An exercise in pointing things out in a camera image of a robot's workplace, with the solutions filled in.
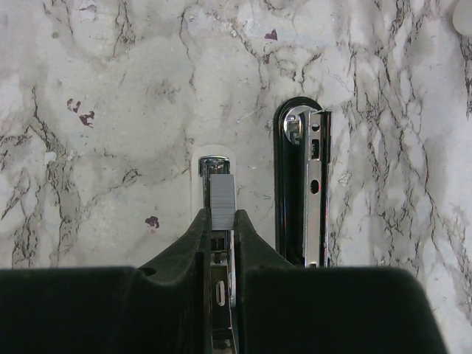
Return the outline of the black stapler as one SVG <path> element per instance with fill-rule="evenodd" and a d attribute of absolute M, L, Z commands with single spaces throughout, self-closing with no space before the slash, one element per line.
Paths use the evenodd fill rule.
<path fill-rule="evenodd" d="M 332 113 L 293 97 L 273 128 L 276 250 L 295 266 L 327 267 Z"/>

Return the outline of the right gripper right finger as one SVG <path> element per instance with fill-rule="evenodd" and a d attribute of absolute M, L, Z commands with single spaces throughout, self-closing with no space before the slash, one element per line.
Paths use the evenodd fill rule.
<path fill-rule="evenodd" d="M 445 353 L 425 292 L 392 267 L 291 265 L 235 214 L 242 353 Z"/>

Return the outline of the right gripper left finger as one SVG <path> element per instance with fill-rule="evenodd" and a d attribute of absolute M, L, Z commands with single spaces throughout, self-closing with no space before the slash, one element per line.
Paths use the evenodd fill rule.
<path fill-rule="evenodd" d="M 139 268 L 1 272 L 3 353 L 209 353 L 210 217 Z"/>

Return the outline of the grey staple strip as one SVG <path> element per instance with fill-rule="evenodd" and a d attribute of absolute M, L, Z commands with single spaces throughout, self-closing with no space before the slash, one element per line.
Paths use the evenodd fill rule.
<path fill-rule="evenodd" d="M 213 231 L 233 230 L 235 207 L 234 176 L 212 174 L 210 176 L 210 211 Z"/>

